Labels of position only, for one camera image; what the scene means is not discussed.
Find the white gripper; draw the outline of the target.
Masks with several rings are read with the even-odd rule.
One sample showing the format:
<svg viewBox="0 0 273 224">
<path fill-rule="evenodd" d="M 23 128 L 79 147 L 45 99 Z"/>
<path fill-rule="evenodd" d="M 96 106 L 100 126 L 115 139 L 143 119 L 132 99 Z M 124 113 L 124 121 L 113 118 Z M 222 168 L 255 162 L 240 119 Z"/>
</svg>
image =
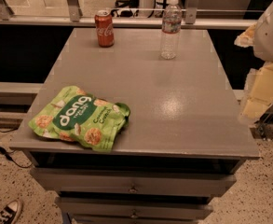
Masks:
<svg viewBox="0 0 273 224">
<path fill-rule="evenodd" d="M 254 55 L 266 61 L 259 69 L 251 69 L 240 101 L 239 121 L 256 122 L 273 105 L 273 2 L 258 19 L 237 36 L 238 47 L 253 47 Z"/>
</svg>

